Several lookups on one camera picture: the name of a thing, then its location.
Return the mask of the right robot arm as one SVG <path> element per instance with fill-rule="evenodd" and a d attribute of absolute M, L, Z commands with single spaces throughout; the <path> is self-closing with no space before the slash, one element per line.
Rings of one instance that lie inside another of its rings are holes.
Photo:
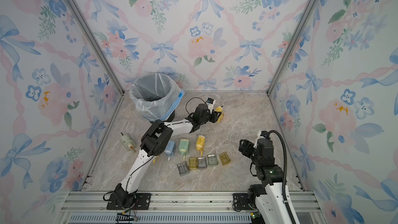
<path fill-rule="evenodd" d="M 273 142 L 264 137 L 255 143 L 240 140 L 238 150 L 251 160 L 256 171 L 252 176 L 261 182 L 249 187 L 249 206 L 265 224 L 298 224 L 287 187 L 287 172 L 275 163 Z"/>

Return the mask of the yellow transparent shavings tray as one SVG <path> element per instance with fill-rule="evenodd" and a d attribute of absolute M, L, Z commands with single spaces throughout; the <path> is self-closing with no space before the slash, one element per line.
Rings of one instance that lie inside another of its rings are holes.
<path fill-rule="evenodd" d="M 190 170 L 197 170 L 198 169 L 198 157 L 190 157 L 188 163 Z"/>

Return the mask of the green transparent shavings tray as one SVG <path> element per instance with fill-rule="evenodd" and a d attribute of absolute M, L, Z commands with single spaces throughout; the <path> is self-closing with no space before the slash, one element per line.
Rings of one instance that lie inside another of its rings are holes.
<path fill-rule="evenodd" d="M 218 165 L 218 159 L 216 154 L 208 154 L 207 155 L 207 164 L 210 167 L 214 167 Z"/>

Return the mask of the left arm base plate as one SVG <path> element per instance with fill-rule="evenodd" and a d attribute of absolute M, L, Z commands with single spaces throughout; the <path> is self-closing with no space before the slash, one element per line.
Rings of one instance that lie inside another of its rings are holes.
<path fill-rule="evenodd" d="M 149 210 L 151 202 L 151 193 L 136 193 L 135 196 L 129 197 L 125 203 L 121 203 L 114 193 L 112 193 L 107 202 L 107 210 Z"/>

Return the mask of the green pencil sharpener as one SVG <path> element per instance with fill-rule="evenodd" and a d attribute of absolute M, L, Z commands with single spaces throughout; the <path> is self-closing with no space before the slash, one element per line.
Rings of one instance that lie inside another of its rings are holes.
<path fill-rule="evenodd" d="M 137 145 L 128 134 L 121 133 L 120 142 L 127 151 L 135 151 Z"/>
<path fill-rule="evenodd" d="M 181 139 L 179 141 L 179 147 L 178 151 L 182 155 L 183 159 L 186 158 L 186 155 L 188 154 L 189 151 L 189 140 L 188 139 Z"/>

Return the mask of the blue pencil sharpener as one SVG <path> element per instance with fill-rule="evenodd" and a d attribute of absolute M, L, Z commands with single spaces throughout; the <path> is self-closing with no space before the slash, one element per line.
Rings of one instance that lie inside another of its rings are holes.
<path fill-rule="evenodd" d="M 167 160 L 170 161 L 171 157 L 175 156 L 176 143 L 170 140 L 164 150 L 164 154 L 167 156 Z"/>

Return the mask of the dark shavings tray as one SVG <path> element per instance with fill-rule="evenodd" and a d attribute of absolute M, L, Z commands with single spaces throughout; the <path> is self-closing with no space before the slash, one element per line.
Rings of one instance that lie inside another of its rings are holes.
<path fill-rule="evenodd" d="M 184 176 L 190 172 L 189 166 L 186 161 L 177 164 L 177 169 L 180 176 Z"/>

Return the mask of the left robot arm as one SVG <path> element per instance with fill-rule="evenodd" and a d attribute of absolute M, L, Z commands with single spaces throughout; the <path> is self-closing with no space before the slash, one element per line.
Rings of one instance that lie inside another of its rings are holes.
<path fill-rule="evenodd" d="M 199 104 L 195 112 L 180 121 L 164 122 L 156 120 L 141 139 L 140 151 L 127 176 L 114 191 L 108 192 L 107 210 L 129 211 L 139 205 L 138 209 L 149 208 L 150 197 L 137 195 L 137 191 L 150 163 L 162 154 L 172 136 L 197 131 L 202 125 L 219 122 L 223 117 L 221 106 L 213 108 L 214 102 L 209 98 L 206 103 Z"/>

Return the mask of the clear blue sharpener tray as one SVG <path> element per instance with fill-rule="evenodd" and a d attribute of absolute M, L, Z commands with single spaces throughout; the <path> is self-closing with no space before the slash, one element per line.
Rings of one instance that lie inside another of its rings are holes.
<path fill-rule="evenodd" d="M 208 167 L 206 157 L 198 157 L 197 168 L 199 170 L 204 170 Z"/>

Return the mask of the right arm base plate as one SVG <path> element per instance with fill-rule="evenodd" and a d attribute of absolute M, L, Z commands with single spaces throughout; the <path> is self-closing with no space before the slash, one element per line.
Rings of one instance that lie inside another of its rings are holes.
<path fill-rule="evenodd" d="M 258 206 L 262 210 L 269 209 L 270 211 L 276 207 L 269 195 L 249 196 L 247 192 L 233 194 L 232 208 L 236 212 L 258 212 Z"/>

